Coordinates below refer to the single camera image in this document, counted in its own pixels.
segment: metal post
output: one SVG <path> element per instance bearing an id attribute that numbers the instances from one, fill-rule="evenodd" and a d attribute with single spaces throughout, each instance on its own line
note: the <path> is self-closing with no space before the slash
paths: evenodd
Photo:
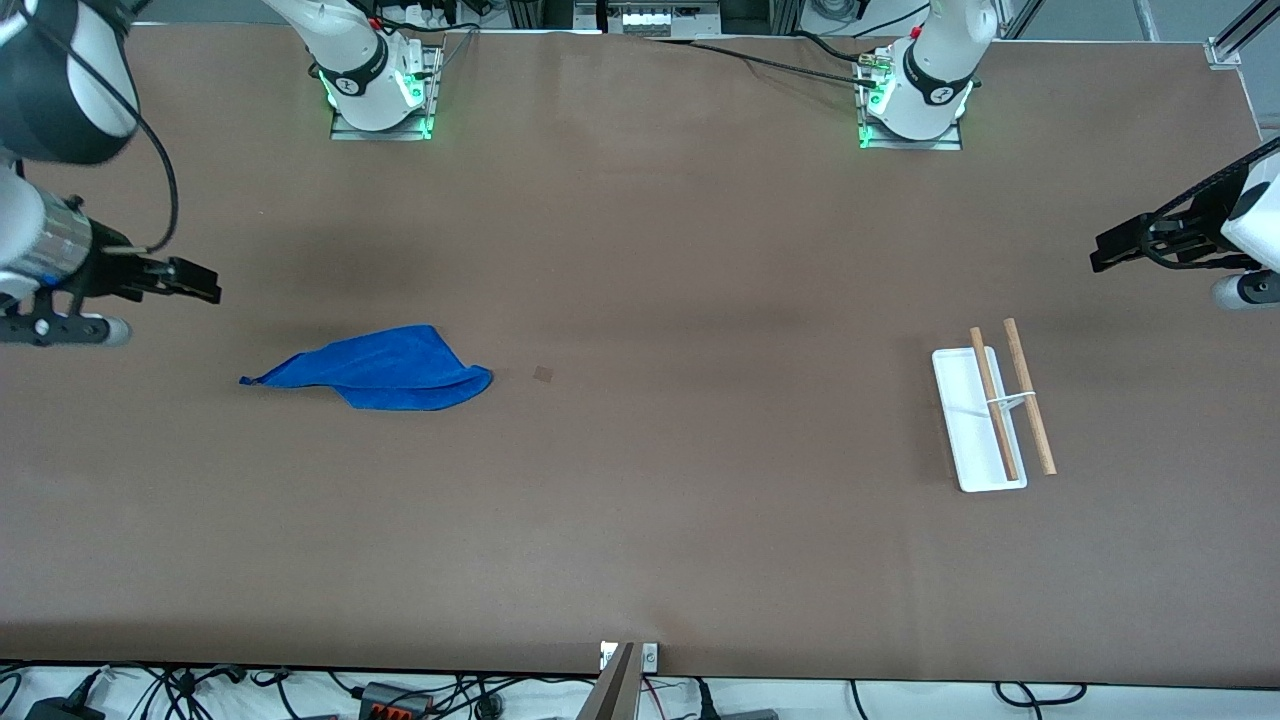
<path id="1" fill-rule="evenodd" d="M 1138 27 L 1142 28 L 1142 38 L 1151 42 L 1160 42 L 1160 31 L 1156 28 L 1156 15 L 1151 12 L 1151 0 L 1133 0 L 1133 9 L 1138 13 Z"/>
<path id="2" fill-rule="evenodd" d="M 600 673 L 577 720 L 636 720 L 640 673 L 644 669 L 640 643 L 622 643 Z"/>
<path id="3" fill-rule="evenodd" d="M 1005 33 L 1002 37 L 1005 40 L 1018 40 L 1021 37 L 1027 32 L 1027 26 L 1032 24 L 1032 20 L 1036 19 L 1036 14 L 1039 13 L 1042 5 L 1044 5 L 1044 0 L 1027 0 L 1021 12 L 1004 28 Z"/>
<path id="4" fill-rule="evenodd" d="M 1217 37 L 1208 40 L 1213 61 L 1228 63 L 1242 47 L 1258 36 L 1280 15 L 1280 0 L 1254 0 Z"/>

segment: crumpled blue fabric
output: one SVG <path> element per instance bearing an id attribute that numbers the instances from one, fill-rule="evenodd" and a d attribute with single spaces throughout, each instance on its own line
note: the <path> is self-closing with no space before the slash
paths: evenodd
<path id="1" fill-rule="evenodd" d="M 466 366 L 431 325 L 392 328 L 300 352 L 241 384 L 332 387 L 357 410 L 443 410 L 489 387 L 493 373 Z"/>

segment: white plastic board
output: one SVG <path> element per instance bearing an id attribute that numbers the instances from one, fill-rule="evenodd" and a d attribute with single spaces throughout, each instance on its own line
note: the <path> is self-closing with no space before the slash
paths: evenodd
<path id="1" fill-rule="evenodd" d="M 996 351 L 991 347 L 987 347 L 987 360 L 996 380 L 996 395 L 1004 396 L 1005 383 L 1000 378 Z M 982 392 L 982 374 L 973 348 L 934 350 L 933 374 L 938 379 L 942 416 L 947 421 L 947 437 L 951 439 L 951 456 L 956 461 L 960 489 L 991 492 L 1027 487 L 1027 468 L 1023 465 L 1023 452 L 1018 447 L 1018 433 L 1009 409 L 1004 410 L 1005 425 L 1009 428 L 1009 443 L 1018 465 L 1018 479 L 1009 482 L 1005 478 L 1005 465 L 1000 459 L 996 429 L 987 413 L 987 397 Z"/>

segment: wooden handle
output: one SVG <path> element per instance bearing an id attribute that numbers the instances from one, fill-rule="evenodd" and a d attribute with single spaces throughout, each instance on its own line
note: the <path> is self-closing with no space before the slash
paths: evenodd
<path id="1" fill-rule="evenodd" d="M 1023 340 L 1018 336 L 1018 323 L 1012 318 L 1005 320 L 1005 334 L 1009 336 L 1009 351 L 1014 355 L 1014 372 L 1018 373 L 1021 392 L 1034 392 L 1032 374 L 1027 369 L 1027 356 L 1023 355 Z M 1032 437 L 1036 439 L 1036 452 L 1041 456 L 1041 469 L 1046 475 L 1056 475 L 1057 465 L 1053 464 L 1053 451 L 1048 448 L 1044 419 L 1041 418 L 1039 401 L 1034 395 L 1027 396 L 1027 416 L 1032 421 Z"/>
<path id="2" fill-rule="evenodd" d="M 973 352 L 978 356 L 978 374 L 982 375 L 982 393 L 987 400 L 996 398 L 996 378 L 991 374 L 991 364 L 987 361 L 987 343 L 982 341 L 982 329 L 969 328 L 969 340 L 973 342 Z M 1014 460 L 1014 448 L 1009 442 L 1009 429 L 1005 427 L 1005 411 L 998 402 L 987 402 L 987 413 L 991 415 L 991 424 L 996 428 L 996 445 L 1000 446 L 1000 457 L 1005 462 L 1005 479 L 1014 482 L 1018 479 L 1018 462 Z"/>

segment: brown table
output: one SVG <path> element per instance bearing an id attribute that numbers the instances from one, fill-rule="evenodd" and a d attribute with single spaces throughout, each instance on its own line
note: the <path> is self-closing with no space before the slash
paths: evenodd
<path id="1" fill-rule="evenodd" d="M 905 154 L 858 149 L 847 88 L 570 35 L 476 38 L 429 143 L 330 142 L 287 28 L 134 35 L 172 251 L 225 301 L 0 350 L 0 655 L 1276 683 L 1280 315 L 1087 258 L 1257 142 L 1198 46 L 996 45 L 966 149 Z M 141 140 L 33 176 L 164 224 Z M 1061 474 L 961 495 L 929 354 L 1006 315 Z M 410 323 L 493 387 L 236 384 Z"/>

